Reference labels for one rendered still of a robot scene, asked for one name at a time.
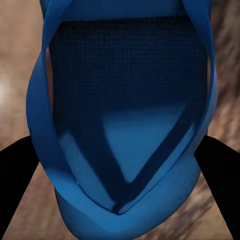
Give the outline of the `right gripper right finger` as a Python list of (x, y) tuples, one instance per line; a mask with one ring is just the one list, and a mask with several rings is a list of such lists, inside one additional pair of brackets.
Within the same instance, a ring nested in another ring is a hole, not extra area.
[(240, 240), (240, 153), (205, 135), (194, 153), (234, 240)]

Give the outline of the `sandal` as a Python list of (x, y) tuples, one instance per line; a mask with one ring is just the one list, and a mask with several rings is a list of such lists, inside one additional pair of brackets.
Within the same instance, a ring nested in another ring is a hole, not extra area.
[(194, 153), (219, 93), (213, 0), (39, 2), (26, 118), (62, 220), (78, 240), (141, 237), (202, 173)]

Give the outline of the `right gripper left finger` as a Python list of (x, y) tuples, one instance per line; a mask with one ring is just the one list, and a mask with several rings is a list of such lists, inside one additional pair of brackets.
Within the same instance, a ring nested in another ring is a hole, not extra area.
[(31, 136), (0, 151), (0, 240), (40, 163)]

